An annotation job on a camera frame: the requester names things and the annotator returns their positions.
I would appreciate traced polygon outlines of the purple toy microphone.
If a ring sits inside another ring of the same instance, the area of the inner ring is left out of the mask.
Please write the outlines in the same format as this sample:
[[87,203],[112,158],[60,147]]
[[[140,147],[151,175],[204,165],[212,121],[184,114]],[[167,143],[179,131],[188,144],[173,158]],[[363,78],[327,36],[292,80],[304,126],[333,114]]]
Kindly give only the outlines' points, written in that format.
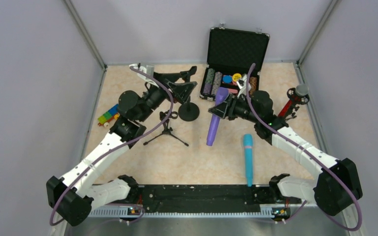
[[[219,87],[216,94],[215,106],[222,103],[228,97],[228,94],[229,92],[227,88]],[[217,115],[212,114],[209,130],[208,130],[208,135],[206,139],[207,146],[211,147],[213,145],[216,138],[219,122],[220,122],[220,118]]]

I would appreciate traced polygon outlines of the round base clip mic stand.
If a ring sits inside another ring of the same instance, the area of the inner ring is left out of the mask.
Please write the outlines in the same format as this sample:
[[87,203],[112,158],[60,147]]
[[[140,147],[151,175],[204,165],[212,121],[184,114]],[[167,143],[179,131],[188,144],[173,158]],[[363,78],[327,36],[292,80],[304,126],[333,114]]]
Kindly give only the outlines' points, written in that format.
[[[184,80],[185,83],[190,82],[190,78],[192,75],[194,75],[197,72],[197,66],[192,66],[188,71],[184,73],[182,76],[182,79]],[[181,104],[181,106],[178,109],[178,116],[181,120],[183,121],[194,121],[199,117],[199,107],[191,102],[191,93],[193,89],[196,87],[197,83],[195,83],[194,87],[191,88],[191,90],[188,93],[188,97],[184,101],[184,103]]]

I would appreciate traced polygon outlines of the small tripod mic stand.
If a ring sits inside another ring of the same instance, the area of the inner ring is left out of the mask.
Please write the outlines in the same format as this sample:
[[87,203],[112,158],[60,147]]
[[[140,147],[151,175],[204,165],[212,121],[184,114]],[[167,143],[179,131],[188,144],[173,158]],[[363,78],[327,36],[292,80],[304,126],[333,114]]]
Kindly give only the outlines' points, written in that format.
[[180,138],[178,138],[177,136],[175,136],[174,134],[172,134],[172,131],[173,131],[173,128],[169,126],[169,123],[170,123],[170,120],[171,119],[177,119],[178,118],[178,112],[176,111],[173,111],[171,112],[169,118],[166,119],[166,121],[162,124],[163,125],[163,130],[160,134],[154,136],[153,138],[151,138],[150,140],[146,141],[143,143],[143,145],[147,145],[148,143],[152,142],[153,140],[155,140],[156,138],[162,136],[162,135],[169,135],[177,140],[179,140],[180,142],[182,142],[185,146],[189,146],[188,143],[184,142],[183,140],[181,140]]

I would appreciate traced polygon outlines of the cyan toy microphone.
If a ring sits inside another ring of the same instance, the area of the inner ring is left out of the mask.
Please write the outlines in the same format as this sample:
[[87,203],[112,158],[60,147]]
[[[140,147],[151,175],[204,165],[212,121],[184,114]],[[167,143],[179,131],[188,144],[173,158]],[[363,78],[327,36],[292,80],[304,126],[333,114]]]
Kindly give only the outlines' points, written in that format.
[[244,159],[245,159],[245,177],[247,186],[253,185],[253,138],[251,134],[243,136]]

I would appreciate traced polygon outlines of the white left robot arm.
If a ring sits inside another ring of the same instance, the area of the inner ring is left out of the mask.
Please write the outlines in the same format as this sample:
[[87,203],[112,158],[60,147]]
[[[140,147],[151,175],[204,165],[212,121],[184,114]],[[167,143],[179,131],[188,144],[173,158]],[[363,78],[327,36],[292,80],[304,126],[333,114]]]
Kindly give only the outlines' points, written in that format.
[[117,158],[149,134],[142,123],[163,101],[184,104],[189,100],[197,85],[190,80],[195,73],[195,66],[179,73],[149,75],[138,71],[147,90],[142,95],[132,90],[124,91],[118,99],[119,117],[99,145],[69,172],[47,181],[48,203],[52,208],[51,226],[58,225],[55,216],[77,226],[94,209],[114,201],[131,202],[136,198],[138,185],[130,176],[121,175],[105,184],[96,184],[95,181]]

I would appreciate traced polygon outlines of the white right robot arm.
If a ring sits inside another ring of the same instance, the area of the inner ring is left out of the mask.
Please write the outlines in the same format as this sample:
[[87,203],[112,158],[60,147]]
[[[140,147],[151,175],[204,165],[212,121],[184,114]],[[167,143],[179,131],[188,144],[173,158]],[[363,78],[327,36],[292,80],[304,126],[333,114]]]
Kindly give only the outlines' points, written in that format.
[[335,216],[362,197],[355,163],[335,158],[301,138],[283,118],[273,111],[273,101],[266,91],[252,96],[236,96],[219,88],[216,104],[209,113],[218,119],[242,118],[254,124],[256,134],[304,167],[313,179],[290,174],[271,178],[269,184],[277,198],[294,197],[315,203],[325,214]]

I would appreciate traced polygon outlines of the orange black chip stack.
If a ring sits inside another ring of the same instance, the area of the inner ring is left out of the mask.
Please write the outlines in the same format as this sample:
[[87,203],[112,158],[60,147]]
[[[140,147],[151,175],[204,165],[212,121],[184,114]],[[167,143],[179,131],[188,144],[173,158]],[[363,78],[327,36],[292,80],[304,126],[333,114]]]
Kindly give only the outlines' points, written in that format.
[[254,91],[257,90],[258,79],[257,79],[257,77],[250,77],[249,82],[250,82],[250,86],[251,86],[249,93],[253,93]]

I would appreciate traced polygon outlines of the yellow dealer chip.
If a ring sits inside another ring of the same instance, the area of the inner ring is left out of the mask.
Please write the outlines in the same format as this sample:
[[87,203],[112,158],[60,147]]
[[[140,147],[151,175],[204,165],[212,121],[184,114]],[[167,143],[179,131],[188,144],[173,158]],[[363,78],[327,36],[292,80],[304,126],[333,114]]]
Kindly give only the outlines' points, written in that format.
[[235,74],[232,75],[232,81],[233,82],[237,82],[241,78],[242,78],[242,75],[240,73],[235,73]]

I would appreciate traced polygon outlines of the blue dealer chip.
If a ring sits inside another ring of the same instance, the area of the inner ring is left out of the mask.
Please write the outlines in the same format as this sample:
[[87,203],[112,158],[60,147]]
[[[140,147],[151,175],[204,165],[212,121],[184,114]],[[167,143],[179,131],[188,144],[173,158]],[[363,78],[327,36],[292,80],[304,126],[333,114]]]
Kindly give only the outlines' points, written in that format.
[[224,75],[223,78],[222,78],[222,81],[226,84],[231,84],[232,83],[232,76]]

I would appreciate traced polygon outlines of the purple green chip stack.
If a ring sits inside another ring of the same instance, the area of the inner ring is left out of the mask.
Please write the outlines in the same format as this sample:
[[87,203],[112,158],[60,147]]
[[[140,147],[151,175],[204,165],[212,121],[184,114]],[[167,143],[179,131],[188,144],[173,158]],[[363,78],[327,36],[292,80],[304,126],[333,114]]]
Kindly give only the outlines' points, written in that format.
[[205,84],[204,84],[204,88],[203,88],[204,94],[210,94],[211,93],[212,85],[213,85],[213,81],[214,81],[214,76],[215,76],[215,70],[212,69],[212,68],[209,68],[207,70],[207,76],[206,76]]

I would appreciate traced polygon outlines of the colourful toy block car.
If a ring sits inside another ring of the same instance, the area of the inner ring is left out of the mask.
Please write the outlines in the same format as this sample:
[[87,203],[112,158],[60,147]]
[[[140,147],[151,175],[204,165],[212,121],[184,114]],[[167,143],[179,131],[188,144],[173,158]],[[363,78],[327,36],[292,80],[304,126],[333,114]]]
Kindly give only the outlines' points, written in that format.
[[118,104],[115,104],[108,111],[97,118],[98,126],[108,127],[110,122],[119,118]]

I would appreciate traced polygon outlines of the black poker chip case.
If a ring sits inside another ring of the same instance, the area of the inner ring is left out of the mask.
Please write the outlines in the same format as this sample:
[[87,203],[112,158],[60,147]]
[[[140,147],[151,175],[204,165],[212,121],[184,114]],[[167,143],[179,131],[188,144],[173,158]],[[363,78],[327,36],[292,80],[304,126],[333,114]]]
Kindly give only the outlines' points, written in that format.
[[[207,70],[212,68],[216,72],[232,76],[235,73],[247,74],[252,63],[255,68],[251,77],[259,79],[264,63],[265,54],[270,41],[270,35],[260,31],[245,31],[224,27],[212,27],[209,31],[207,64],[200,87],[199,97],[204,100],[214,101],[215,95],[204,94],[203,88],[207,76]],[[236,88],[236,82],[226,84],[221,81],[220,87]]]

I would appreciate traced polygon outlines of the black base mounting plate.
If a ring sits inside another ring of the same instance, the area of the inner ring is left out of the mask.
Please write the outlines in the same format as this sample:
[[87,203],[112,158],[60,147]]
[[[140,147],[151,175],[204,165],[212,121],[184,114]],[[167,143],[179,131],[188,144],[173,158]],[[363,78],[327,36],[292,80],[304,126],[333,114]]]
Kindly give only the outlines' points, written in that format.
[[260,212],[264,205],[301,204],[283,197],[268,185],[140,185],[117,204],[142,205],[147,213],[244,213]]

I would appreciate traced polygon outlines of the aluminium front rail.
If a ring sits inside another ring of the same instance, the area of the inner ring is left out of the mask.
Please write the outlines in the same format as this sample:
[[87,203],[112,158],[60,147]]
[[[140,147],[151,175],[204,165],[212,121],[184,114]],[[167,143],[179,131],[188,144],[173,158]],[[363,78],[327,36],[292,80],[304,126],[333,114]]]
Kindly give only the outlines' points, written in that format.
[[136,222],[142,217],[147,218],[227,218],[227,217],[246,217],[246,218],[272,218],[287,219],[289,210],[285,210],[282,205],[264,205],[260,212],[244,213],[147,213],[142,205],[117,204],[111,202],[91,211],[89,216],[97,217],[116,217],[122,220]]

